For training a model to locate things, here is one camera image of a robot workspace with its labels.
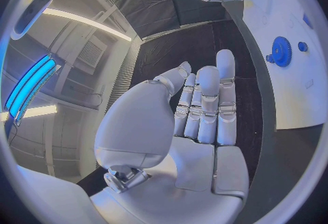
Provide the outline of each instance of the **blue gear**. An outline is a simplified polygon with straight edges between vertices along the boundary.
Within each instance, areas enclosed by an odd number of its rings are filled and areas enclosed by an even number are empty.
[[[276,37],[272,45],[272,57],[280,67],[286,67],[291,61],[291,46],[285,37]]]

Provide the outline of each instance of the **air vent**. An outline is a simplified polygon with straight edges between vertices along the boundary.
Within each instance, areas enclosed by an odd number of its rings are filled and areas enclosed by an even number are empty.
[[[83,46],[78,59],[95,68],[106,48],[107,46],[103,42],[92,36]]]

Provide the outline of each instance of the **ceiling light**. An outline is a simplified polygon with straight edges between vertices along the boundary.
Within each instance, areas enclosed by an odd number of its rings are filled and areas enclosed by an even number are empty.
[[[60,11],[60,10],[56,10],[56,9],[50,9],[50,8],[46,8],[44,11],[43,11],[43,14],[46,14],[46,15],[56,15],[56,16],[61,16],[61,17],[65,17],[65,18],[68,18],[68,19],[72,19],[72,20],[75,20],[75,21],[79,21],[79,22],[82,22],[82,23],[85,23],[87,25],[90,25],[90,26],[94,26],[94,27],[97,27],[101,30],[104,30],[108,33],[111,33],[111,34],[114,34],[120,38],[123,38],[127,41],[131,41],[131,37],[128,37],[108,26],[105,26],[101,23],[98,23],[94,20],[90,20],[88,18],[85,18],[85,17],[82,17],[82,16],[79,16],[79,15],[74,15],[74,14],[71,14],[71,13],[68,13],[68,12],[65,12],[65,11]]]
[[[28,108],[25,112],[24,118],[53,114],[53,113],[57,113],[56,105],[47,105],[45,107],[38,107],[38,108]],[[7,117],[8,117],[8,112],[0,113],[0,122],[6,121]]]

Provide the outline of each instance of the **blue led light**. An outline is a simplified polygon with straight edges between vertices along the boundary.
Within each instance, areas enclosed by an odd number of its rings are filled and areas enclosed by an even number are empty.
[[[52,68],[56,66],[54,60],[50,59],[45,63],[39,70],[37,70],[32,77],[25,83],[24,87],[21,89],[19,94],[14,100],[14,103],[10,107],[10,114],[13,117],[16,117],[19,109],[23,105],[24,101],[31,93],[33,88],[39,83],[39,81],[43,78],[43,76],[48,73]]]
[[[19,93],[19,91],[23,88],[24,84],[31,78],[31,76],[41,67],[43,66],[43,64],[48,61],[50,59],[49,55],[46,55],[45,57],[43,57],[39,62],[37,62],[23,77],[22,79],[19,81],[19,83],[15,86],[14,90],[12,91],[12,93],[10,94],[4,109],[8,110],[13,101],[15,100],[17,94]]]
[[[41,87],[52,77],[53,74],[55,74],[56,72],[56,67],[54,67],[52,70],[50,70],[45,76],[43,76],[43,78],[40,80],[40,82],[34,87],[34,89],[32,90],[32,92],[28,95],[27,99],[24,101],[23,106],[21,107],[18,116],[15,120],[16,125],[19,126],[21,120],[23,119],[25,112],[27,110],[27,107],[29,106],[29,104],[34,100],[35,96],[37,95],[37,93],[39,92],[39,90],[41,89]]]

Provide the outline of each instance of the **cable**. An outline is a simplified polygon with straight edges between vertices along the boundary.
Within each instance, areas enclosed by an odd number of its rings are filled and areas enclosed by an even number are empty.
[[[9,142],[9,146],[11,146],[11,143],[13,142],[15,136],[17,135],[17,131],[18,131],[18,128],[16,127],[16,125],[15,125],[15,124],[13,124],[13,125],[14,125],[14,127],[16,128],[16,133],[15,133],[15,135],[13,136],[13,138],[11,139],[11,141]]]

